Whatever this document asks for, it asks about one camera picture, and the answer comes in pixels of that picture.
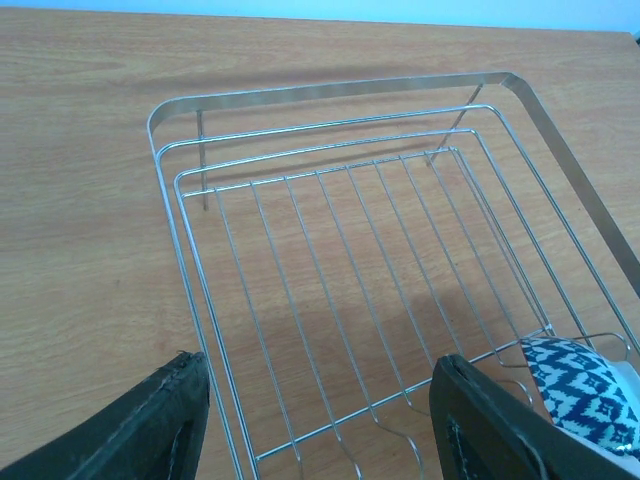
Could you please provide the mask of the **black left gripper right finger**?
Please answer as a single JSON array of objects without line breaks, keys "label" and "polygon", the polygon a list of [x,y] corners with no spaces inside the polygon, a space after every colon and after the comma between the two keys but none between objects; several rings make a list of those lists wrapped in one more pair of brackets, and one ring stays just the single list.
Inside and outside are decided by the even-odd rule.
[{"label": "black left gripper right finger", "polygon": [[633,479],[463,357],[438,359],[429,408],[445,479]]}]

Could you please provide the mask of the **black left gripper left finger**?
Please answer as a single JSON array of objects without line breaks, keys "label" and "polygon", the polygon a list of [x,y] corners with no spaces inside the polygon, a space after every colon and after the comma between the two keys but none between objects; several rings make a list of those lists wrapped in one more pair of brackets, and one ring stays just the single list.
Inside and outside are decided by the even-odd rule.
[{"label": "black left gripper left finger", "polygon": [[181,352],[3,479],[193,479],[210,407],[204,354]]}]

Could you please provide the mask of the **blue patterned bowl red inside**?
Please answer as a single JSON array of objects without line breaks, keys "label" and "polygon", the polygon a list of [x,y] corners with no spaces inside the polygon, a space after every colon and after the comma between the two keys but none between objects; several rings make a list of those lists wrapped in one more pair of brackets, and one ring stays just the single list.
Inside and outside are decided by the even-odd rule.
[{"label": "blue patterned bowl red inside", "polygon": [[530,337],[521,350],[552,422],[621,458],[639,458],[639,375],[562,337]]}]

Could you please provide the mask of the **chrome wire dish rack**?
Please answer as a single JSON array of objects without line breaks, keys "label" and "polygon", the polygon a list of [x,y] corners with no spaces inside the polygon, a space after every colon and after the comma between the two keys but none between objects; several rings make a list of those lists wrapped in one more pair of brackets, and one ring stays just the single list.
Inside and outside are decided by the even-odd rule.
[{"label": "chrome wire dish rack", "polygon": [[507,71],[175,97],[147,120],[234,479],[436,479],[457,354],[546,420],[535,348],[639,365],[639,259]]}]

